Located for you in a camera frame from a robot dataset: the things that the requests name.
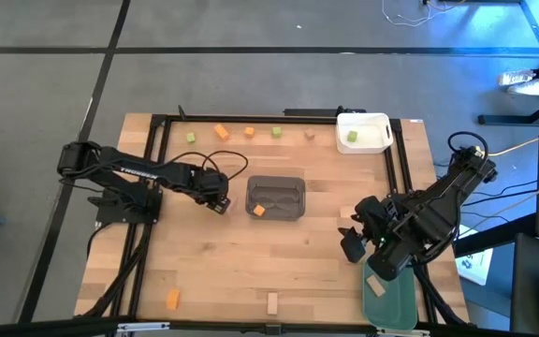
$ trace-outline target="wooden tabletop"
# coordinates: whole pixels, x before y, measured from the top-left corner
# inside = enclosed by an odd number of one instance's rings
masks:
[[[127,114],[118,143],[120,151],[143,155],[151,114]],[[421,121],[402,120],[403,136],[415,189],[435,181],[430,147]],[[362,265],[349,263],[340,247],[338,227],[356,226],[355,205],[367,196],[383,198],[389,191],[383,154],[342,155],[336,150],[333,125],[234,124],[223,126],[227,141],[210,123],[174,122],[166,158],[197,151],[230,150],[244,154],[249,167],[230,181],[232,205],[224,215],[196,205],[185,195],[165,191],[162,213],[153,228],[138,318],[222,322],[284,322],[369,324],[361,308]],[[243,135],[245,126],[255,137]],[[274,139],[271,128],[280,126]],[[315,139],[307,140],[311,128]],[[194,132],[197,141],[186,142]],[[160,137],[153,149],[157,157]],[[396,146],[392,146],[397,182],[402,177]],[[200,164],[202,159],[181,160]],[[234,155],[213,157],[226,175],[243,160]],[[256,220],[244,210],[246,184],[253,175],[299,177],[306,183],[305,214],[296,222]],[[84,273],[76,314],[90,309],[116,276],[126,225],[101,231]],[[429,264],[430,278],[455,313],[468,320],[454,254],[449,247]],[[126,312],[131,280],[124,294]],[[178,288],[178,309],[166,297]],[[278,314],[267,315],[267,294],[278,293]],[[415,281],[420,320],[427,320],[421,290]]]

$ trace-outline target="white cable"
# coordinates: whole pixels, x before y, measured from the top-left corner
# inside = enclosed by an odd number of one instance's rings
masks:
[[[459,237],[462,237],[463,235],[467,234],[467,232],[469,232],[470,230],[475,229],[475,228],[477,228],[478,226],[482,225],[483,223],[487,222],[487,220],[491,219],[491,217],[496,216],[496,215],[498,215],[498,214],[500,214],[500,213],[502,213],[502,212],[506,212],[506,211],[508,211],[508,210],[510,210],[510,209],[512,209],[512,208],[515,208],[516,206],[518,206],[518,205],[524,203],[525,201],[527,201],[527,200],[529,200],[529,199],[531,199],[531,198],[533,198],[533,197],[535,197],[535,196],[537,196],[537,195],[539,195],[539,190],[533,192],[533,194],[531,194],[529,197],[524,198],[524,199],[522,199],[522,200],[520,200],[520,201],[514,203],[514,204],[511,205],[511,206],[505,207],[505,208],[501,209],[500,211],[494,213],[493,215],[489,215],[488,218],[485,218],[484,220],[478,222],[476,225],[473,225],[473,226],[469,227],[467,230],[465,230],[464,232],[462,232],[462,233],[459,235]]]
[[[404,20],[406,20],[408,22],[417,22],[415,24],[410,24],[410,23],[407,23],[407,22],[393,22],[392,20],[390,20],[390,17],[386,14],[384,1],[385,0],[382,0],[382,14],[384,14],[384,17],[386,18],[386,20],[388,20],[388,22],[390,22],[390,23],[392,23],[394,25],[406,25],[406,26],[409,26],[409,27],[417,27],[418,25],[423,24],[425,22],[428,22],[428,21],[430,21],[431,19],[437,17],[440,14],[445,14],[445,11],[441,11],[441,12],[438,12],[438,13],[436,13],[434,15],[431,15],[431,7],[428,7],[428,16],[420,18],[420,19],[411,20],[411,19],[407,19],[407,18],[403,17],[400,14],[397,14],[397,18],[404,19]]]

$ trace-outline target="table leg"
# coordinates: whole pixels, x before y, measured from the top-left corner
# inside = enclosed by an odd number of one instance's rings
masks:
[[[539,122],[539,110],[529,116],[514,115],[479,115],[477,122],[481,125],[532,125]]]
[[[535,213],[526,215],[488,230],[475,233],[455,244],[455,257],[467,256],[488,248],[513,242],[518,233],[535,237]]]

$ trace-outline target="gray floor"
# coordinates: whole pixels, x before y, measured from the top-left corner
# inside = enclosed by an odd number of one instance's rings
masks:
[[[120,0],[0,1],[0,46],[107,46]],[[391,18],[427,14],[419,5],[386,0]],[[539,22],[539,2],[530,0]],[[470,4],[417,28],[394,26],[379,1],[133,1],[121,46],[538,47],[518,5]],[[59,186],[61,146],[76,138],[102,55],[0,55],[0,324],[11,322],[35,260]],[[470,130],[492,152],[537,137],[536,128],[484,127],[482,113],[529,114],[539,98],[496,86],[505,70],[539,58],[427,55],[118,55],[113,59],[91,139],[117,142],[127,112],[279,114],[284,108],[337,105],[426,122],[432,156],[445,162],[447,136]],[[536,176],[535,145],[496,158],[497,192]],[[95,210],[75,191],[36,319],[72,315]],[[492,213],[513,200],[479,207]],[[532,212],[534,204],[504,215]],[[465,225],[479,218],[464,216]],[[480,229],[500,224],[485,223]],[[489,313],[470,308],[472,320]]]

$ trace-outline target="small wooden block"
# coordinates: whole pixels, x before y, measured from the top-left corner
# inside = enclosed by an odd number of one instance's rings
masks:
[[[186,134],[186,142],[189,143],[189,144],[192,144],[195,142],[195,140],[197,140],[195,138],[195,133],[194,132],[190,132],[190,133],[187,133]]]
[[[178,308],[178,297],[180,296],[180,290],[169,290],[168,298],[166,299],[166,306],[169,310],[176,310]]]
[[[253,209],[253,213],[255,213],[257,216],[263,216],[264,212],[266,212],[266,209],[264,209],[261,205],[257,205]]]
[[[371,290],[373,290],[375,296],[380,297],[386,292],[375,275],[368,277],[365,281],[370,286]]]
[[[355,142],[357,140],[357,132],[356,131],[349,131],[348,136],[346,136],[346,140],[350,142]]]
[[[278,314],[278,293],[268,293],[268,315]]]
[[[254,130],[252,127],[245,127],[245,128],[244,128],[244,134],[245,134],[248,138],[252,138],[253,135],[255,134],[255,130]]]
[[[307,140],[313,140],[315,138],[315,133],[311,128],[305,130],[305,138]]]
[[[226,140],[228,139],[228,137],[230,136],[230,134],[228,134],[228,132],[226,131],[226,129],[222,126],[222,125],[216,125],[214,127],[215,129],[215,132],[217,133],[217,135],[222,139],[222,140]]]
[[[271,135],[274,137],[274,138],[279,138],[282,136],[282,128],[279,127],[279,126],[274,126],[272,129],[271,129]]]

